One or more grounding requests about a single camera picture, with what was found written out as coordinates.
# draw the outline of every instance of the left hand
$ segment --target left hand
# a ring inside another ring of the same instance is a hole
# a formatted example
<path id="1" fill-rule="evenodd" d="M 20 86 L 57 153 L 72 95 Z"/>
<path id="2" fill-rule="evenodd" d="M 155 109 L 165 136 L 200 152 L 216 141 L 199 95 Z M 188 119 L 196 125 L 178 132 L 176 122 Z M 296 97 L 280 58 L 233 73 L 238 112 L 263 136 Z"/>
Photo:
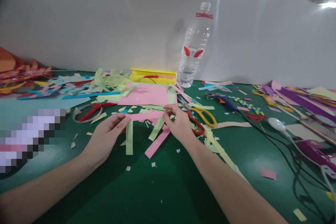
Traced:
<path id="1" fill-rule="evenodd" d="M 102 121 L 94 130 L 92 137 L 80 154 L 86 160 L 99 167 L 108 158 L 117 137 L 126 131 L 130 119 L 125 113 L 117 113 Z"/>

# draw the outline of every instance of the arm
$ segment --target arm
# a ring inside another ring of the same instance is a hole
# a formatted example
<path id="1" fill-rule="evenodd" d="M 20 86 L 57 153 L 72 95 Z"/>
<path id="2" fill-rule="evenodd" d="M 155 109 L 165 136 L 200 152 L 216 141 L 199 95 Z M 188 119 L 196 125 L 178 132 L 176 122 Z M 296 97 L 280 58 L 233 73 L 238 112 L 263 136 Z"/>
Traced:
<path id="1" fill-rule="evenodd" d="M 177 105 L 166 105 L 163 118 L 186 148 L 231 224 L 287 223 L 248 183 L 216 157 L 193 134 L 189 117 Z M 171 113 L 176 114 L 174 122 Z"/>
<path id="2" fill-rule="evenodd" d="M 63 165 L 0 195 L 0 223 L 32 223 L 109 156 L 129 118 L 114 114 L 100 123 L 83 152 Z"/>

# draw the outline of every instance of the ceiling light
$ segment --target ceiling light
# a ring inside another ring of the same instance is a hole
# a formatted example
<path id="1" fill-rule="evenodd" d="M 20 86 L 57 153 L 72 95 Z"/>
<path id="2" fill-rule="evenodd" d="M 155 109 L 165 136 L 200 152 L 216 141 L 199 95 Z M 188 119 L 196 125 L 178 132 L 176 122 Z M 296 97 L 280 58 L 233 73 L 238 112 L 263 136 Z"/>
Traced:
<path id="1" fill-rule="evenodd" d="M 325 8 L 336 8 L 336 2 L 328 2 L 328 3 L 320 3 L 321 8 L 325 9 Z"/>

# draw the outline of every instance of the water bottle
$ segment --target water bottle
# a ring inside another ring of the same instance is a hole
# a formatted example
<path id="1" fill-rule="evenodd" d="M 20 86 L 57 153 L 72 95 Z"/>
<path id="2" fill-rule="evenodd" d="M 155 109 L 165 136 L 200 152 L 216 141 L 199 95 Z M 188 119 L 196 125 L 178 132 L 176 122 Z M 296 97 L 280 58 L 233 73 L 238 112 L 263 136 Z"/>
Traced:
<path id="1" fill-rule="evenodd" d="M 194 81 L 210 36 L 210 19 L 213 19 L 212 15 L 208 14 L 210 7 L 211 3 L 201 4 L 201 12 L 196 13 L 195 22 L 185 33 L 180 66 L 176 73 L 177 82 L 185 88 L 189 88 Z"/>

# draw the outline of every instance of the red scissors handle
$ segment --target red scissors handle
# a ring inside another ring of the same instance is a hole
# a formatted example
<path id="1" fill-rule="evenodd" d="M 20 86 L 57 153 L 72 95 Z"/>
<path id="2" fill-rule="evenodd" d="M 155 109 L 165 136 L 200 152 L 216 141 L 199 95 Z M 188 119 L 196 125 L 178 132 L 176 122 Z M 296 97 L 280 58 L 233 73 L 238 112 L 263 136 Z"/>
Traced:
<path id="1" fill-rule="evenodd" d="M 199 128 L 201 128 L 201 132 L 198 132 L 198 131 L 196 131 L 196 130 L 194 130 L 194 129 L 192 129 L 192 131 L 193 131 L 193 133 L 195 134 L 195 135 L 204 135 L 205 134 L 205 129 L 204 129 L 204 127 L 203 127 L 203 125 L 202 124 L 200 124 L 192 115 L 191 115 L 191 111 L 190 110 L 188 110 L 187 111 L 187 114 L 188 114 L 188 116 L 189 116 L 189 118 L 199 127 Z"/>

